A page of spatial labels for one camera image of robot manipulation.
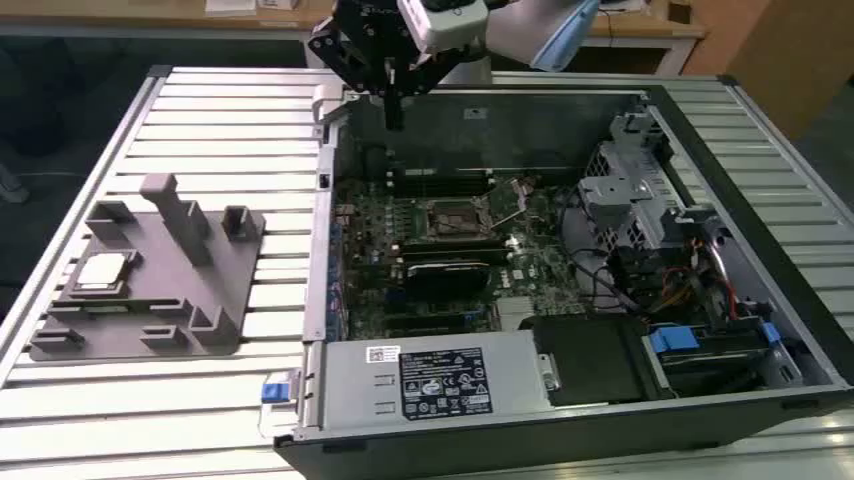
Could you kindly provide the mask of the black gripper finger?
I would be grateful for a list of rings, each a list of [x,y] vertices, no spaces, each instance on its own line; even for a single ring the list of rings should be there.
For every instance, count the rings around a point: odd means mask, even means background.
[[[312,31],[308,47],[358,93],[379,98],[384,126],[394,130],[394,57],[382,45],[378,17],[328,17]]]
[[[394,59],[394,129],[404,126],[403,101],[407,97],[426,95],[452,69],[482,59],[482,49],[462,47],[428,55],[419,60],[415,55]]]

